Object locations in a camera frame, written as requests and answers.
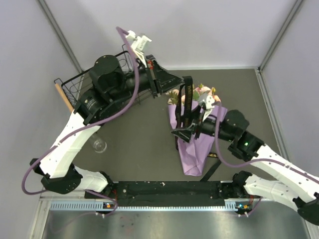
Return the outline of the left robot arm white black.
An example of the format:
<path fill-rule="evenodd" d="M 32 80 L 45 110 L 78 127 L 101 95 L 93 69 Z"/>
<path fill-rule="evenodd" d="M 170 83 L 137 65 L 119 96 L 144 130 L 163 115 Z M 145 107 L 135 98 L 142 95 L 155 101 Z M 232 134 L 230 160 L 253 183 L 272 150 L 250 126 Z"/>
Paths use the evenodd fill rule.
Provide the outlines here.
<path fill-rule="evenodd" d="M 75 156 L 86 141 L 105 124 L 105 120 L 118 117 L 142 91 L 151 91 L 154 97 L 184 83 L 178 77 L 161 67 L 154 56 L 147 56 L 144 65 L 135 61 L 137 70 L 125 70 L 120 55 L 104 55 L 98 58 L 88 74 L 92 86 L 75 104 L 69 121 L 57 140 L 53 151 L 40 162 L 36 159 L 34 172 L 42 175 L 45 190 L 68 194 L 74 190 L 90 190 L 101 197 L 109 197 L 113 182 L 105 172 L 92 172 L 73 164 Z"/>

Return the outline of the black ribbon gold lettering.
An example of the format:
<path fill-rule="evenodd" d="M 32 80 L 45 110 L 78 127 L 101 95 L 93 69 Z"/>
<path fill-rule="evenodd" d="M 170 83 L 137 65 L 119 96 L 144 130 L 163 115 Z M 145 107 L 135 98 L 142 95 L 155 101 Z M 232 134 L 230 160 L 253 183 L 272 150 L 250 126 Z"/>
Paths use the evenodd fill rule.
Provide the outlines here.
<path fill-rule="evenodd" d="M 183 115 L 184 112 L 190 112 L 197 107 L 197 101 L 192 100 L 193 86 L 190 85 L 190 81 L 186 82 L 186 86 L 181 86 L 179 88 L 178 103 L 175 108 L 175 119 L 177 114 Z M 177 147 L 177 138 L 175 138 L 175 147 Z"/>

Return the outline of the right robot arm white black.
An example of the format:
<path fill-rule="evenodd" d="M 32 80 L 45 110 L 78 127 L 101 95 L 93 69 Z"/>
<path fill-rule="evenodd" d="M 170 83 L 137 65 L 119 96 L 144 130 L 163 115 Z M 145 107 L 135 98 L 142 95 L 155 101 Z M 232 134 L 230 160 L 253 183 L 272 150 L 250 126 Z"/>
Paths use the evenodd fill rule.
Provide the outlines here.
<path fill-rule="evenodd" d="M 176 126 L 172 134 L 184 142 L 198 139 L 202 134 L 230 142 L 228 150 L 243 161 L 242 164 L 227 166 L 241 168 L 246 165 L 257 167 L 274 177 L 273 181 L 241 171 L 233 177 L 233 192 L 238 197 L 247 194 L 271 199 L 296 211 L 311 224 L 319 224 L 319 179 L 295 166 L 264 141 L 251 134 L 249 122 L 238 110 L 223 112 L 215 107 L 216 115 L 206 114 L 200 107 L 181 113 L 174 112 Z"/>

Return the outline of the purple wrapping paper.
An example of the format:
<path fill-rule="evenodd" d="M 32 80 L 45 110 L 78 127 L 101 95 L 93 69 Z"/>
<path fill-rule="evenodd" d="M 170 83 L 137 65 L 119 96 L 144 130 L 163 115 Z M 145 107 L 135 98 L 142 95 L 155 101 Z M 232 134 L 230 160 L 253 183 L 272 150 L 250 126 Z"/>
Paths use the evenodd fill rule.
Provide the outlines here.
<path fill-rule="evenodd" d="M 172 129 L 175 129 L 177 124 L 175 108 L 176 105 L 168 105 L 169 121 Z M 206 159 L 212 149 L 214 141 L 215 138 L 213 136 L 208 136 L 203 133 L 200 134 L 198 139 L 194 139 L 193 135 L 189 143 L 177 138 L 177 147 L 184 175 L 202 175 Z"/>

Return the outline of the pink flower bouquet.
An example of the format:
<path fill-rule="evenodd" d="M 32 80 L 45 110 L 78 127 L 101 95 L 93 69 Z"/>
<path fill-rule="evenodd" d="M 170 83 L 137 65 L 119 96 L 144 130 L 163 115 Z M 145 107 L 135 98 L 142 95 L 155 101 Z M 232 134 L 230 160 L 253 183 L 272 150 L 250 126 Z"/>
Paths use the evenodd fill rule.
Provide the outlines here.
<path fill-rule="evenodd" d="M 170 91 L 165 93 L 167 96 L 169 96 L 169 99 L 167 102 L 169 105 L 177 105 L 179 91 L 180 90 L 178 90 L 178 89 L 173 89 L 173 90 L 170 90 Z M 192 100 L 197 101 L 199 99 L 199 97 L 205 93 L 212 96 L 212 98 L 215 101 L 219 101 L 219 102 L 221 101 L 220 98 L 215 94 L 216 89 L 214 87 L 210 88 L 210 87 L 207 87 L 203 84 L 200 84 L 197 87 L 195 85 L 193 85 Z"/>

